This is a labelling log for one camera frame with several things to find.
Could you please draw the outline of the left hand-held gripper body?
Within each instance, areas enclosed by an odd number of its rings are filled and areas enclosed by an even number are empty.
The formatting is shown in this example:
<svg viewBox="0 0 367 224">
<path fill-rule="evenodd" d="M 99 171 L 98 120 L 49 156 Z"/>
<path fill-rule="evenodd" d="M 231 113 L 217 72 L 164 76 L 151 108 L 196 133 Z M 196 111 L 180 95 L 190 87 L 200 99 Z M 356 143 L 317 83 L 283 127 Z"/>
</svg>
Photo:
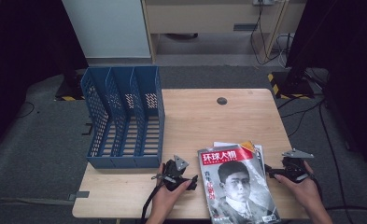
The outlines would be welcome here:
<svg viewBox="0 0 367 224">
<path fill-rule="evenodd" d="M 172 160 L 169 160 L 163 166 L 162 172 L 155 175 L 155 178 L 160 179 L 169 190 L 175 190 L 183 182 L 187 181 L 183 174 L 188 166 L 189 163 L 187 161 L 175 155 Z"/>
</svg>

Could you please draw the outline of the white cabinet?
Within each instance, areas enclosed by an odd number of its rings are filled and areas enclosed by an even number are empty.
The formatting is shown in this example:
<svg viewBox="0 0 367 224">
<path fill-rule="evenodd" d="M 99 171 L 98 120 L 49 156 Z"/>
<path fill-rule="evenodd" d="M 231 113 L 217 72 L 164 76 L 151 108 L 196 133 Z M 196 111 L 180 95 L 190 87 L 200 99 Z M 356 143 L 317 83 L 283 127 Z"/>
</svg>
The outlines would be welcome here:
<svg viewBox="0 0 367 224">
<path fill-rule="evenodd" d="M 62 0 L 88 59 L 149 58 L 141 0 Z"/>
</svg>

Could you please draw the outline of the person's left hand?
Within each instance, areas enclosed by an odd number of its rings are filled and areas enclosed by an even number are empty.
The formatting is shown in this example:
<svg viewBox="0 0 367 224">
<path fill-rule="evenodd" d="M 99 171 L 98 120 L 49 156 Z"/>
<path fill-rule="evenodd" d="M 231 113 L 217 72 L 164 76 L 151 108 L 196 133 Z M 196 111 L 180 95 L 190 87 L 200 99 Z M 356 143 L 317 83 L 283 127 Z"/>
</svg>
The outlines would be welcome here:
<svg viewBox="0 0 367 224">
<path fill-rule="evenodd" d="M 176 189 L 170 191 L 166 186 L 162 185 L 162 181 L 158 180 L 156 186 L 159 187 L 157 193 L 152 198 L 151 213 L 152 217 L 166 218 L 172 211 L 179 197 L 187 190 L 191 184 L 190 180 L 186 180 Z"/>
</svg>

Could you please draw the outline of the white power strip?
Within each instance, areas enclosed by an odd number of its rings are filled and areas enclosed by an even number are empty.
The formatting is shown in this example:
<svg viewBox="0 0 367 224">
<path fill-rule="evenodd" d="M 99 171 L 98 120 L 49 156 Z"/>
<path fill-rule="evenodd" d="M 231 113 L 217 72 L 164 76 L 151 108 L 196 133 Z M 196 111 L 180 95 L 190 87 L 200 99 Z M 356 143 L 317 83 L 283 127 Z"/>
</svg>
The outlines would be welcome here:
<svg viewBox="0 0 367 224">
<path fill-rule="evenodd" d="M 268 7 L 275 5 L 277 1 L 278 0 L 253 0 L 252 4 L 253 6 Z"/>
</svg>

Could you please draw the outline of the blue plastic file rack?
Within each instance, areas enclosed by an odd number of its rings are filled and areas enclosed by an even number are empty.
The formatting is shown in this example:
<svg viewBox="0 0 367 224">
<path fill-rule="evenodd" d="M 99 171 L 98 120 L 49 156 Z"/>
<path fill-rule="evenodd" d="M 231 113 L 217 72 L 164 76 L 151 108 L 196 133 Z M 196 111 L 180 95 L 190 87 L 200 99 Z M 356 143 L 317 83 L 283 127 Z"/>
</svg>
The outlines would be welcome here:
<svg viewBox="0 0 367 224">
<path fill-rule="evenodd" d="M 159 68 L 90 67 L 81 89 L 92 121 L 92 167 L 158 167 L 165 121 Z"/>
</svg>

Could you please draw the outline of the black stand with striped base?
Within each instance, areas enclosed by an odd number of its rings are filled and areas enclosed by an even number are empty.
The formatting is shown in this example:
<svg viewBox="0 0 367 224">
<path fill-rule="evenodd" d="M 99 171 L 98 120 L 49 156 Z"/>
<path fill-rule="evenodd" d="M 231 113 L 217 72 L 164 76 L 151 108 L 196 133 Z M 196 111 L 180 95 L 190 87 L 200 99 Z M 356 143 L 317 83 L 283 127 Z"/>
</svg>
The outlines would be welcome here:
<svg viewBox="0 0 367 224">
<path fill-rule="evenodd" d="M 54 99 L 56 101 L 76 101 L 83 100 L 83 92 L 81 89 L 81 79 L 84 75 L 84 69 L 76 70 L 76 75 L 72 79 L 63 75 L 63 81 L 59 89 L 55 93 Z"/>
<path fill-rule="evenodd" d="M 309 53 L 302 49 L 288 72 L 273 72 L 268 76 L 276 98 L 314 97 L 314 92 L 310 84 L 303 77 L 305 62 L 308 60 L 308 56 Z"/>
</svg>

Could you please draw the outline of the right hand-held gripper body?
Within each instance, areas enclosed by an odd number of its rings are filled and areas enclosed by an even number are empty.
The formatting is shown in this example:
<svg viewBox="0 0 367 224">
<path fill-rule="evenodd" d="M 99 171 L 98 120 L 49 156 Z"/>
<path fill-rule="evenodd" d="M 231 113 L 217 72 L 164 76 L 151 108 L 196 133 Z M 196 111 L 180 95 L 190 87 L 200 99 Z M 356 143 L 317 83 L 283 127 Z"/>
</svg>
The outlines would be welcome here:
<svg viewBox="0 0 367 224">
<path fill-rule="evenodd" d="M 303 163 L 304 159 L 313 159 L 312 153 L 307 153 L 293 148 L 282 154 L 282 164 L 285 167 L 285 177 L 295 183 L 300 183 L 309 177 L 308 171 Z"/>
</svg>

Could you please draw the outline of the person's right hand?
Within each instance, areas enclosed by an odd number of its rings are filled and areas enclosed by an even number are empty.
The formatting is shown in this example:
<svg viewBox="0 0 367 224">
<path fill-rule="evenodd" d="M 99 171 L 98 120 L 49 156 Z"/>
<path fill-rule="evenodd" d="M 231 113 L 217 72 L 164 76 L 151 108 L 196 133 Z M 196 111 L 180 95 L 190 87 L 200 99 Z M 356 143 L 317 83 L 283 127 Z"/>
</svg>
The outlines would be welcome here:
<svg viewBox="0 0 367 224">
<path fill-rule="evenodd" d="M 293 193 L 297 202 L 306 210 L 323 206 L 317 184 L 311 178 L 307 177 L 300 183 L 292 182 L 283 175 L 275 175 L 275 178 Z"/>
</svg>

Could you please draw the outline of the grey tape strip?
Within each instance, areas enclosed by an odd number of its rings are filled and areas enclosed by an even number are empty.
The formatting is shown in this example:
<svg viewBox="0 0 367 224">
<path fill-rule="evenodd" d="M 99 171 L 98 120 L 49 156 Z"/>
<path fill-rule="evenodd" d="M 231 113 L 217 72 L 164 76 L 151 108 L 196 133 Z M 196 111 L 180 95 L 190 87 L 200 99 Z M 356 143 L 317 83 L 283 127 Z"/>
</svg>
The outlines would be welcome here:
<svg viewBox="0 0 367 224">
<path fill-rule="evenodd" d="M 77 191 L 75 193 L 71 193 L 68 195 L 68 200 L 69 201 L 74 201 L 77 198 L 88 198 L 90 195 L 89 191 Z"/>
</svg>

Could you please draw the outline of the black curtain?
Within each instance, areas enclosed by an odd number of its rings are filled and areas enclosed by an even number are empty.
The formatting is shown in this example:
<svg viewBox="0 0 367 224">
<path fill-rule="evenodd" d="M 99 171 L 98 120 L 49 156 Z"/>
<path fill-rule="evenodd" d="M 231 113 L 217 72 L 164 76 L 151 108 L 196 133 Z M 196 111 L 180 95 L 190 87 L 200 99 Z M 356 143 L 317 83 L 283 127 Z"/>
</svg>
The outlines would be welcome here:
<svg viewBox="0 0 367 224">
<path fill-rule="evenodd" d="M 31 85 L 87 66 L 62 0 L 0 0 L 0 140 Z"/>
<path fill-rule="evenodd" d="M 288 67 L 329 72 L 334 116 L 367 161 L 367 0 L 307 0 Z"/>
</svg>

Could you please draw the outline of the portrait magazine with red banner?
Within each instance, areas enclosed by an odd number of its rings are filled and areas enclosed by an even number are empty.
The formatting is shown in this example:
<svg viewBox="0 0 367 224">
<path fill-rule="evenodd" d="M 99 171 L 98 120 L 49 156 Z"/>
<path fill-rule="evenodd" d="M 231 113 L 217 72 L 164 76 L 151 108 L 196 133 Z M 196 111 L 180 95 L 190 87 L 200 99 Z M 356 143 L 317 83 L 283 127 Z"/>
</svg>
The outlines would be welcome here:
<svg viewBox="0 0 367 224">
<path fill-rule="evenodd" d="M 198 151 L 212 224 L 277 224 L 281 221 L 265 168 L 241 144 Z"/>
</svg>

